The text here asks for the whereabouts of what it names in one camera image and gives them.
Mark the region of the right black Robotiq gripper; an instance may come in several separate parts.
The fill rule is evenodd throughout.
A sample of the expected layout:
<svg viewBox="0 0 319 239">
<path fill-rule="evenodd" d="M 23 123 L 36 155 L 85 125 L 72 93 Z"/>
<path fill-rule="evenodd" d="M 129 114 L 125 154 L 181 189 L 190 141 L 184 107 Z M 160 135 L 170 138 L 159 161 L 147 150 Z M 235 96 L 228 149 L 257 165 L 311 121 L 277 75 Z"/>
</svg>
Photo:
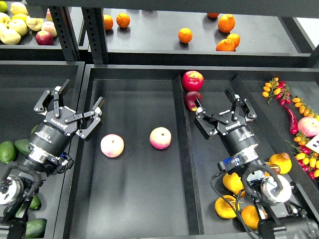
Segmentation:
<svg viewBox="0 0 319 239">
<path fill-rule="evenodd" d="M 225 136 L 257 118 L 257 114 L 247 98 L 242 99 L 231 88 L 225 90 L 225 95 L 232 103 L 232 108 L 231 111 L 225 111 L 221 114 L 207 113 L 201 100 L 199 98 L 195 100 L 197 110 L 194 124 L 205 139 L 210 139 L 215 134 Z"/>
</svg>

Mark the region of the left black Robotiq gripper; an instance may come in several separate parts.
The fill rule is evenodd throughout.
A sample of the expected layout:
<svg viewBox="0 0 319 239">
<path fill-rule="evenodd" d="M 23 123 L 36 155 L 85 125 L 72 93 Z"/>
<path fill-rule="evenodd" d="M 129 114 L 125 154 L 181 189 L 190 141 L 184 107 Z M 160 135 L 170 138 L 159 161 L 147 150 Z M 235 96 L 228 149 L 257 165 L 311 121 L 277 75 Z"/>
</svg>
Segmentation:
<svg viewBox="0 0 319 239">
<path fill-rule="evenodd" d="M 63 97 L 69 89 L 70 79 L 66 79 L 62 86 L 56 86 L 53 90 L 46 89 L 35 104 L 33 110 L 41 115 L 49 125 L 64 134 L 75 133 L 83 140 L 88 141 L 94 132 L 103 124 L 101 120 L 103 97 L 100 97 L 92 109 L 85 113 L 76 114 L 68 107 L 63 107 Z M 48 112 L 48 106 L 53 101 L 53 110 Z"/>
</svg>

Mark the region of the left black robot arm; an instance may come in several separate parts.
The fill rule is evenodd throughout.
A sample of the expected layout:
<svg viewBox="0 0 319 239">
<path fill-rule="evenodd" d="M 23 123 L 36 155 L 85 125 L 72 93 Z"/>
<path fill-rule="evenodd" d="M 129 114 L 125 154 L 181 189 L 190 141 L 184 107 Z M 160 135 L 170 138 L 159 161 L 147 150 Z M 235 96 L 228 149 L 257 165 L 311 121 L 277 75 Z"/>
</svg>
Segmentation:
<svg viewBox="0 0 319 239">
<path fill-rule="evenodd" d="M 0 203 L 6 206 L 0 218 L 2 239 L 25 238 L 27 211 L 35 193 L 47 177 L 74 164 L 65 152 L 73 136 L 89 140 L 102 125 L 104 99 L 100 97 L 90 111 L 77 113 L 63 102 L 68 83 L 44 90 L 33 110 L 45 118 L 28 139 L 27 154 L 21 161 L 9 162 L 0 176 Z"/>
</svg>

